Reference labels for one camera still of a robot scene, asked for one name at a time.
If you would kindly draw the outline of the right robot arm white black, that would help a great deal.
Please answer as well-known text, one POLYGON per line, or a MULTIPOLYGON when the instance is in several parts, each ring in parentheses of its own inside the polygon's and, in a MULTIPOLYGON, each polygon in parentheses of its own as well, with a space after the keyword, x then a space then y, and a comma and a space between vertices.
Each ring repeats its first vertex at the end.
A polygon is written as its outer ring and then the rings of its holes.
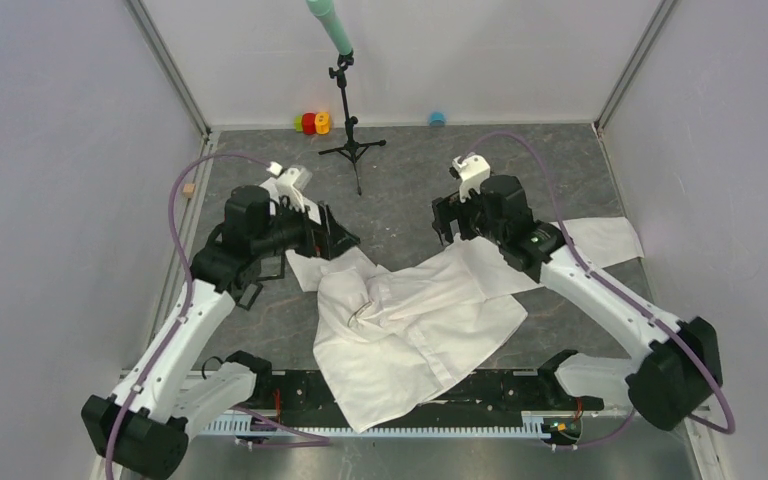
POLYGON ((537 382, 545 405, 562 408, 576 396, 594 397, 629 405, 665 431, 687 418, 734 431, 715 328, 654 306, 597 267, 564 226, 534 218, 518 179, 492 175, 477 188, 434 199, 431 208, 441 241, 488 240, 509 267, 572 302, 628 353, 626 360, 564 358, 537 382))

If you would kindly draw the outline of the white button shirt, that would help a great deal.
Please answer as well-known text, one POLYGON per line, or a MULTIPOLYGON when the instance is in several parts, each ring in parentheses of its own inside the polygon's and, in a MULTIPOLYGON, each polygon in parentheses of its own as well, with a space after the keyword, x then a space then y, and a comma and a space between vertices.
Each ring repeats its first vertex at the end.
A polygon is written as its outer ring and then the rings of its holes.
POLYGON ((366 431, 464 380, 526 319, 537 288, 484 238, 457 240, 397 271, 352 248, 334 260, 287 255, 317 296, 316 363, 349 426, 366 431), (356 328, 346 324, 367 301, 356 328))

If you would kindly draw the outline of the black frame display box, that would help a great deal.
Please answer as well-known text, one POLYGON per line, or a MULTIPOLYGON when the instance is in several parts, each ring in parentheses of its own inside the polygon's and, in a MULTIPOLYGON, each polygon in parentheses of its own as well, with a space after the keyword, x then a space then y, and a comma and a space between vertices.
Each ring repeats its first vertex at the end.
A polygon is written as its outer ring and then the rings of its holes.
POLYGON ((285 254, 246 260, 232 277, 230 292, 235 305, 249 311, 258 299, 266 282, 285 278, 286 266, 285 254), (278 261, 277 270, 274 273, 263 273, 263 262, 265 260, 278 261))

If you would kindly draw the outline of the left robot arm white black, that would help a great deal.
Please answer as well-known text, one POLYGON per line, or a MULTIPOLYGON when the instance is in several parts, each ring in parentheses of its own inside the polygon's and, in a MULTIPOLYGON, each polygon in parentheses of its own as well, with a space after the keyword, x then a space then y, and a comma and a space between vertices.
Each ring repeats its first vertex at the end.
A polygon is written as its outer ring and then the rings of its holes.
POLYGON ((245 352, 185 389, 190 368, 220 324, 237 308, 248 310, 266 276, 263 260, 284 260, 289 250, 333 260, 358 246, 330 207, 308 205, 286 192, 262 186, 232 191, 224 217, 193 258, 169 316, 127 376, 106 397, 90 396, 81 418, 104 460, 108 479, 122 467, 146 479, 167 479, 178 468, 190 440, 231 408, 266 405, 274 394, 269 362, 245 352))

